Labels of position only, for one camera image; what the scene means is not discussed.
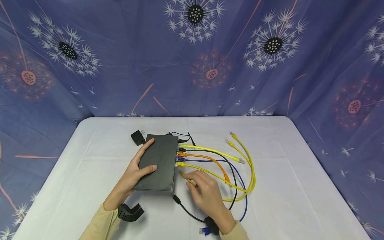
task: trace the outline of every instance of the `table surface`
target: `table surface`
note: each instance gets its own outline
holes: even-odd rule
[[[198,146],[239,156],[225,144],[234,132],[248,148],[257,178],[242,222],[250,239],[369,239],[291,120],[269,116],[88,118],[74,132],[13,240],[78,239],[139,149],[130,137],[136,130],[190,132]],[[221,174],[214,163],[194,164]],[[233,164],[248,185],[249,166]],[[223,168],[230,172],[226,164]],[[184,182],[175,175],[175,193],[195,216],[204,218]],[[219,185],[223,197],[233,197],[233,189],[221,181]],[[114,239],[216,239],[200,235],[202,224],[170,194],[136,191],[126,203],[140,203],[145,214],[136,222],[122,222]],[[244,208],[245,200],[235,202],[236,219]]]

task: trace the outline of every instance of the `cable bundle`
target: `cable bundle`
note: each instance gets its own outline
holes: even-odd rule
[[[181,135],[181,136],[189,136],[189,139],[192,139],[191,135],[188,133],[188,135],[185,135],[185,134],[179,134],[179,133],[176,133],[178,135]],[[193,143],[193,146],[190,146],[190,145],[187,145],[187,144],[182,144],[184,142],[187,142],[188,140],[181,140],[179,139],[179,151],[177,153],[177,160],[176,160],[176,166],[178,167],[192,167],[192,168],[195,168],[195,169],[198,169],[198,170],[201,170],[201,171],[204,171],[204,172],[207,172],[217,178],[219,178],[220,180],[224,181],[227,185],[233,187],[236,189],[235,191],[235,196],[233,199],[223,199],[223,201],[226,201],[226,202],[232,202],[231,206],[229,207],[229,209],[231,210],[232,207],[233,207],[233,204],[235,203],[235,201],[238,201],[238,200],[241,200],[243,198],[245,198],[245,211],[244,211],[244,214],[243,216],[241,217],[240,219],[240,222],[244,219],[245,217],[245,214],[247,213],[247,208],[248,208],[248,193],[253,191],[255,186],[256,186],[256,175],[255,175],[255,171],[254,171],[254,166],[253,166],[253,162],[252,162],[252,158],[248,152],[248,150],[246,149],[246,147],[244,146],[244,144],[237,138],[237,136],[234,134],[234,133],[230,133],[232,138],[235,139],[240,145],[241,147],[244,149],[246,155],[239,150],[239,148],[237,148],[231,141],[226,141],[226,143],[233,147],[236,151],[238,151],[242,156],[243,158],[247,161],[247,163],[249,164],[249,167],[251,168],[251,172],[252,172],[252,177],[251,177],[251,181],[250,181],[250,184],[248,186],[248,189],[245,189],[245,184],[244,184],[244,181],[239,173],[239,171],[235,168],[235,166],[230,163],[225,157],[228,157],[228,158],[231,158],[233,159],[234,161],[236,162],[239,162],[239,163],[242,163],[244,164],[245,161],[243,161],[241,158],[238,158],[238,157],[234,157],[234,156],[230,156],[230,155],[227,155],[227,154],[224,154],[222,152],[219,152],[219,151],[216,151],[216,150],[213,150],[213,149],[209,149],[209,148],[205,148],[205,147],[199,147],[199,146],[196,146],[195,143],[192,141]],[[222,157],[224,160],[215,160],[211,157],[208,157],[208,156],[204,156],[204,155],[196,155],[196,154],[188,154],[186,152],[196,152],[196,151],[200,151],[200,152],[211,152],[211,153],[215,153],[217,155],[219,155],[220,157]],[[206,158],[208,160],[192,160],[192,159],[185,159],[185,157],[201,157],[201,158]],[[224,175],[224,178],[222,178],[221,176],[219,176],[218,174],[215,174],[207,169],[204,169],[202,167],[197,167],[197,166],[194,166],[194,165],[190,165],[190,164],[187,164],[185,162],[214,162],[216,163],[221,171],[223,172],[223,175]],[[231,171],[232,171],[232,175],[233,175],[233,179],[234,179],[234,184],[232,184],[230,182],[230,179],[227,175],[227,173],[225,172],[225,170],[223,169],[223,167],[221,166],[221,164],[219,162],[226,162],[229,164],[230,168],[231,168]],[[236,183],[236,177],[235,177],[235,173],[234,171],[236,171],[237,175],[239,176],[239,179],[241,181],[241,187],[238,187],[237,186],[237,183]],[[179,174],[184,177],[184,173],[182,171],[179,171]],[[238,198],[237,197],[237,192],[238,191],[241,191],[241,192],[244,192],[244,194]],[[176,201],[176,203],[178,203],[179,205],[181,205],[181,207],[191,216],[193,217],[194,219],[196,219],[197,221],[199,222],[204,222],[203,220],[193,216],[182,204],[181,204],[181,201],[180,199],[174,195],[174,200]],[[210,230],[208,228],[202,228],[200,229],[200,233],[202,234],[205,234],[205,235],[208,235],[210,234]]]

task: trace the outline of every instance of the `beige sleeve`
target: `beige sleeve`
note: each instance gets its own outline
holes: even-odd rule
[[[230,233],[223,235],[220,232],[220,238],[221,240],[249,240],[247,232],[239,221],[236,221],[236,225]]]
[[[117,209],[106,211],[101,205],[79,240],[110,240],[120,221]]]

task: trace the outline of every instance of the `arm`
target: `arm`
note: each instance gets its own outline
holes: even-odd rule
[[[236,222],[231,211],[225,207],[216,180],[202,171],[190,172],[184,177],[194,180],[199,186],[201,193],[191,183],[186,183],[195,204],[219,227],[222,240],[249,240],[240,222]]]
[[[157,166],[139,169],[139,162],[145,150],[155,141],[149,140],[133,157],[124,174],[117,182],[104,203],[99,207],[79,240],[110,240],[119,228],[118,207],[133,194],[132,189],[143,176],[156,171]]]

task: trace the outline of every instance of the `orange dandelion pattern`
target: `orange dandelion pattern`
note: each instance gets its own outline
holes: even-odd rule
[[[189,72],[193,84],[200,88],[212,88],[223,84],[230,70],[231,65],[226,63],[225,56],[213,50],[209,54],[199,54]]]
[[[334,96],[336,122],[347,130],[369,124],[374,118],[372,109],[384,101],[380,99],[379,90],[380,86],[368,79],[340,88]]]
[[[54,77],[44,63],[22,52],[0,54],[0,75],[10,92],[28,100],[42,98],[54,84]]]

